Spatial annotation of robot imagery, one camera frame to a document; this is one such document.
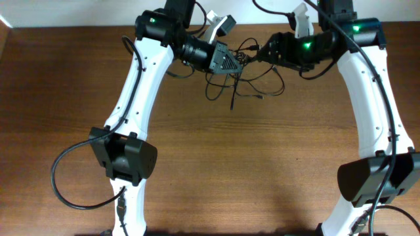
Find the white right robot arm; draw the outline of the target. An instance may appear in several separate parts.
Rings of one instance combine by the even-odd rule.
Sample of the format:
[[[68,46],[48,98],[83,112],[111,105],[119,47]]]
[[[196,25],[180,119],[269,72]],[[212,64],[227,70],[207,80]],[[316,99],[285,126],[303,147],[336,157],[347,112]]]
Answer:
[[[255,59],[300,75],[323,60],[345,81],[358,131],[359,159],[341,165],[341,196],[316,235],[358,235],[380,209],[419,180],[419,152],[408,136],[391,89],[386,39],[376,18],[360,19],[352,1],[304,1],[287,14],[291,31],[273,34]]]

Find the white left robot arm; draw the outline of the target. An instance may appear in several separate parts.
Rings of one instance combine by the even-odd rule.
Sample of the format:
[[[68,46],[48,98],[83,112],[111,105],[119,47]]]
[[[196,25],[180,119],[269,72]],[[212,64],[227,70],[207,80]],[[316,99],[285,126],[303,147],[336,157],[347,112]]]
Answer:
[[[146,10],[135,22],[133,58],[119,100],[102,128],[92,128],[93,152],[115,193],[114,228],[105,235],[145,235],[144,190],[158,151],[149,144],[148,124],[159,86],[175,60],[198,71],[233,74],[242,71],[226,44],[217,41],[236,25],[232,16],[205,14],[210,26],[202,38],[187,29],[194,1],[167,1]]]

